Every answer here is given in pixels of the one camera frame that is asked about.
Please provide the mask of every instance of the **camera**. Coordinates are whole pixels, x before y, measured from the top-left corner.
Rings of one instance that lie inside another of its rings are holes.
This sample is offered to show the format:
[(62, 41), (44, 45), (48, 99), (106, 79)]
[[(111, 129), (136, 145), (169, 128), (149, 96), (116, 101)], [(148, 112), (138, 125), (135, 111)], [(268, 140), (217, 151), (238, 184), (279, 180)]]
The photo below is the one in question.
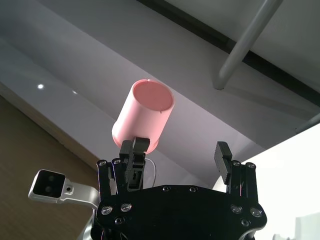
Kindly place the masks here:
[(65, 181), (64, 174), (42, 169), (35, 175), (28, 197), (41, 202), (57, 203)]
[(100, 195), (92, 186), (71, 182), (62, 173), (42, 169), (33, 179), (29, 199), (44, 203), (76, 203), (97, 209)]

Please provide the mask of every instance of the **white cable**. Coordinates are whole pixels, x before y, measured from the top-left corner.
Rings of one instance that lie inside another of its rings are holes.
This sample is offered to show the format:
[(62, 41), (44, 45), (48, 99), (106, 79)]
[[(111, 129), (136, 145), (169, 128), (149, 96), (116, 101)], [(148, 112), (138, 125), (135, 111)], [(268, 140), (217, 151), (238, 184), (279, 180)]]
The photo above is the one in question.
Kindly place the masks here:
[(156, 167), (156, 164), (154, 161), (152, 161), (151, 159), (149, 158), (145, 158), (145, 160), (148, 160), (152, 163), (153, 165), (153, 169), (154, 169), (154, 178), (153, 178), (153, 183), (152, 183), (152, 188), (155, 186), (155, 183), (156, 183), (156, 176), (157, 176), (157, 167)]

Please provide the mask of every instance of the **ceiling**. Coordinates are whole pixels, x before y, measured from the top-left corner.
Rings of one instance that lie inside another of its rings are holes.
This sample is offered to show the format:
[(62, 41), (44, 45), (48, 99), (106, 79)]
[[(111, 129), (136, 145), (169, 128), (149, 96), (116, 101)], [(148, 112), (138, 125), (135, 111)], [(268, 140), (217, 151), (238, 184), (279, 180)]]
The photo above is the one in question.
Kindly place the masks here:
[(113, 120), (135, 81), (167, 84), (176, 105), (157, 149), (208, 186), (217, 141), (244, 161), (319, 112), (244, 64), (213, 89), (228, 55), (137, 1), (2, 0), (0, 33)]
[[(166, 0), (237, 41), (264, 0)], [(284, 0), (252, 51), (320, 92), (318, 0)]]

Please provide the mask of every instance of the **gray pipe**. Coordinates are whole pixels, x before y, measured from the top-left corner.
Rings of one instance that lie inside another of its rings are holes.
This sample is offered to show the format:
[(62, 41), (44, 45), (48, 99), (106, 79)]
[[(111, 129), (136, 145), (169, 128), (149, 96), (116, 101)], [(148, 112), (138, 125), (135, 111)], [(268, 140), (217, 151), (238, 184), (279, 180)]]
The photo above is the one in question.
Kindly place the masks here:
[(283, 0), (265, 0), (263, 2), (220, 69), (217, 80), (213, 80), (215, 89), (222, 90), (225, 88), (237, 66), (242, 62), (282, 2)]

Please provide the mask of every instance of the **black trim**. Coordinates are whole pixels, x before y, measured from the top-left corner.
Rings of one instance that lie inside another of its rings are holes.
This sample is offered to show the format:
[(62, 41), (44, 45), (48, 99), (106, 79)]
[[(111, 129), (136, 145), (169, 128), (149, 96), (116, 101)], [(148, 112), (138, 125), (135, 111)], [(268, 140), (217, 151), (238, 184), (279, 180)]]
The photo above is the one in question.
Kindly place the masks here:
[[(217, 48), (226, 53), (230, 53), (236, 42), (229, 37), (223, 35), (212, 27), (206, 25), (202, 21), (194, 18), (165, 0), (137, 0), (145, 6), (151, 8), (157, 13), (170, 19), (181, 27), (189, 30), (198, 37), (206, 40)], [(285, 88), (298, 94), (304, 99), (320, 107), (320, 93), (299, 81), (289, 73), (281, 70), (264, 58), (249, 51), (244, 57), (243, 62), (260, 73), (266, 75), (275, 82), (281, 84)]]

